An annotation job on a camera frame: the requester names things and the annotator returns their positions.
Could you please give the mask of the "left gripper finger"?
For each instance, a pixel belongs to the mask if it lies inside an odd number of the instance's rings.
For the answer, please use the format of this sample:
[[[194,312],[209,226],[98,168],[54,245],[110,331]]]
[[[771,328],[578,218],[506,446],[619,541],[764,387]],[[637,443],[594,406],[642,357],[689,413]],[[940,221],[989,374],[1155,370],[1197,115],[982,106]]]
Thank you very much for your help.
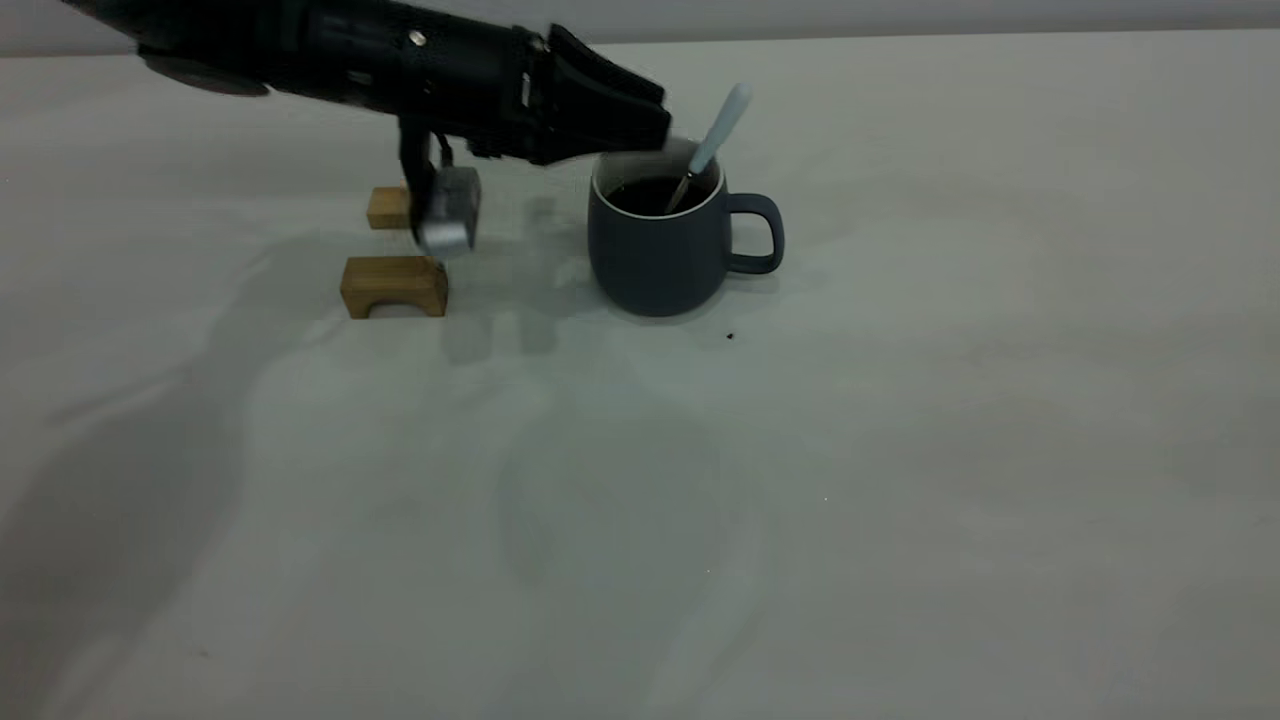
[[[563,79],[550,87],[547,101],[547,164],[603,152],[655,151],[669,135],[666,90],[654,83],[634,94],[589,79]]]
[[[595,53],[561,24],[550,24],[547,44],[556,56],[609,91],[659,106],[666,100],[666,90],[662,86]]]

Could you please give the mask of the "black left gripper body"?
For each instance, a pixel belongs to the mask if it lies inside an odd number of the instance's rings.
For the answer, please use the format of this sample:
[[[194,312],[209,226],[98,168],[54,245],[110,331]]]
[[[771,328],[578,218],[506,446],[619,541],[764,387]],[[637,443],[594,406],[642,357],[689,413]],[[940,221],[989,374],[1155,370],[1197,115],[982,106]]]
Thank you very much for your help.
[[[435,19],[435,132],[477,145],[481,158],[553,163],[535,86],[544,36],[521,26]]]

